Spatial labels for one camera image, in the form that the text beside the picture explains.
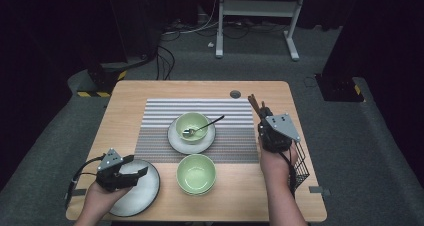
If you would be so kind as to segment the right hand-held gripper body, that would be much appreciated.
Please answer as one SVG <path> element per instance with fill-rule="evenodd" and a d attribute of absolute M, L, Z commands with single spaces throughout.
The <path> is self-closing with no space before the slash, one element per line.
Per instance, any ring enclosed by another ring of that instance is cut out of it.
<path fill-rule="evenodd" d="M 287 151 L 293 142 L 300 142 L 300 135 L 288 113 L 260 118 L 258 124 L 262 147 L 272 153 Z"/>

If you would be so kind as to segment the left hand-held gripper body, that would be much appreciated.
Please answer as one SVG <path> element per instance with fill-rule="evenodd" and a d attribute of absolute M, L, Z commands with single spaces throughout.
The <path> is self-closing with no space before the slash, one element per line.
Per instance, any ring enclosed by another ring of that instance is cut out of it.
<path fill-rule="evenodd" d="M 132 174 L 120 172 L 121 167 L 125 165 L 122 158 L 115 149 L 110 148 L 97 167 L 96 182 L 109 192 L 136 185 Z"/>

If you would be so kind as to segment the grey dark-rimmed plate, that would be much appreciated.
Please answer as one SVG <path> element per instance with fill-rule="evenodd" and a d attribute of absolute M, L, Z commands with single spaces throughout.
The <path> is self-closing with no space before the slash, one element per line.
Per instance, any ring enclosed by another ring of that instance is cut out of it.
<path fill-rule="evenodd" d="M 147 174 L 138 179 L 137 185 L 119 199 L 110 213 L 118 217 L 130 217 L 145 211 L 156 199 L 160 189 L 158 170 L 151 163 L 144 160 L 134 160 L 125 164 L 121 173 L 136 173 L 147 167 Z"/>
<path fill-rule="evenodd" d="M 176 120 L 168 128 L 168 141 L 173 149 L 183 154 L 198 154 L 207 150 L 215 140 L 215 126 L 210 125 L 206 136 L 200 141 L 191 143 L 181 139 L 176 130 Z"/>

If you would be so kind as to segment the black wire cutlery basket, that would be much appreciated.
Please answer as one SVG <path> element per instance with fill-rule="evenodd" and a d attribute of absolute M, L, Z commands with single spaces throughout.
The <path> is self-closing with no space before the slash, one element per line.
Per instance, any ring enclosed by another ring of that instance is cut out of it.
<path fill-rule="evenodd" d="M 294 142 L 294 147 L 289 149 L 290 179 L 289 185 L 292 192 L 310 176 L 306 165 L 306 155 L 299 142 Z"/>

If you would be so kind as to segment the metal spoon with dark handle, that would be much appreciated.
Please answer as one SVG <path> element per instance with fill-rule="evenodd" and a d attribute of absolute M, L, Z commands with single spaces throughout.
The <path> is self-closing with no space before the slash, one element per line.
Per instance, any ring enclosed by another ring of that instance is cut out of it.
<path fill-rule="evenodd" d="M 222 119 L 224 119 L 225 118 L 225 115 L 222 115 L 222 116 L 220 116 L 219 118 L 217 118 L 217 119 L 215 119 L 215 120 L 213 120 L 213 121 L 211 121 L 211 122 L 209 122 L 208 124 L 206 124 L 206 125 L 204 125 L 204 126 L 202 126 L 202 127 L 200 127 L 200 128 L 198 128 L 198 129 L 186 129 L 186 130 L 184 130 L 183 132 L 182 132 L 182 134 L 183 134 L 183 136 L 184 137 L 191 137 L 191 136 L 193 136 L 197 131 L 199 131 L 199 130 L 201 130 L 201 129 L 204 129 L 204 128 L 207 128 L 207 127 L 209 127 L 210 125 L 213 125 L 213 124 L 215 124 L 216 122 L 218 122 L 218 121 L 220 121 L 220 120 L 222 120 Z"/>

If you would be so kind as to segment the person's left hand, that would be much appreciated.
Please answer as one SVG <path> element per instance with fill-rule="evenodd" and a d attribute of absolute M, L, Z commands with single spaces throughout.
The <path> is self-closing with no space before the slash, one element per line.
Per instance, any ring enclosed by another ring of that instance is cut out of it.
<path fill-rule="evenodd" d="M 131 187 L 109 192 L 102 188 L 97 182 L 93 182 L 85 197 L 84 211 L 88 212 L 90 215 L 103 216 L 130 190 Z"/>

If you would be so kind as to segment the person's right hand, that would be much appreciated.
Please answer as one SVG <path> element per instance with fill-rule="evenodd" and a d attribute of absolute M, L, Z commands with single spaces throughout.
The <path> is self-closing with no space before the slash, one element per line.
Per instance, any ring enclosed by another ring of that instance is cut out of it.
<path fill-rule="evenodd" d="M 290 175 L 290 166 L 294 165 L 297 159 L 298 154 L 294 145 L 291 146 L 290 150 L 285 151 L 283 155 L 261 148 L 260 167 L 265 181 L 267 183 L 287 183 Z"/>

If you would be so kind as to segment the striped woven placemat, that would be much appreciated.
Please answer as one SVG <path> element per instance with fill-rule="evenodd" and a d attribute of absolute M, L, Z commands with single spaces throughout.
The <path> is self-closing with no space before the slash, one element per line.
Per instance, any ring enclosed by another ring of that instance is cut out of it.
<path fill-rule="evenodd" d="M 136 143 L 135 156 L 152 163 L 176 163 L 184 156 L 168 141 L 168 128 L 188 112 L 205 115 L 213 124 L 215 140 L 202 154 L 216 163 L 256 163 L 258 153 L 255 126 L 250 104 L 245 99 L 150 98 Z"/>

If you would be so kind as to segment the grey tape strip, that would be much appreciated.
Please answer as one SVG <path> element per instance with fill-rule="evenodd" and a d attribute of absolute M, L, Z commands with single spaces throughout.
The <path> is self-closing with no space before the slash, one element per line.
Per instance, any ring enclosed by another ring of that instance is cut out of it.
<path fill-rule="evenodd" d="M 87 189 L 74 189 L 71 193 L 67 192 L 64 199 L 70 199 L 73 196 L 82 196 L 86 194 Z"/>
<path fill-rule="evenodd" d="M 331 195 L 331 192 L 329 189 L 323 188 L 321 186 L 310 186 L 309 187 L 310 193 L 316 193 L 321 194 L 323 197 L 328 197 Z"/>

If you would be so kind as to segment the black yellow-striped stand base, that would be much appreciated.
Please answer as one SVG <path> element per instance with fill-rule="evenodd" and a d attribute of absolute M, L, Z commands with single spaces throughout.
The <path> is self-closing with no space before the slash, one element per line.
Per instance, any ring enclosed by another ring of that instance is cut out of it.
<path fill-rule="evenodd" d="M 126 76 L 128 68 L 125 63 L 107 63 L 89 67 L 77 87 L 77 95 L 110 97 L 116 84 Z"/>

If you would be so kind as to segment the white metal stand frame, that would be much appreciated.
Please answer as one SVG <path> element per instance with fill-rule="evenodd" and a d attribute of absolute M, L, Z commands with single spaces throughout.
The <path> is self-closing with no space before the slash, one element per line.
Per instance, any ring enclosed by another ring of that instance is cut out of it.
<path fill-rule="evenodd" d="M 296 1 L 257 1 L 257 0 L 219 0 L 218 29 L 215 44 L 215 57 L 224 55 L 223 19 L 225 16 L 255 16 L 290 18 L 287 31 L 283 32 L 285 42 L 293 61 L 300 59 L 293 34 L 303 6 L 304 0 Z"/>

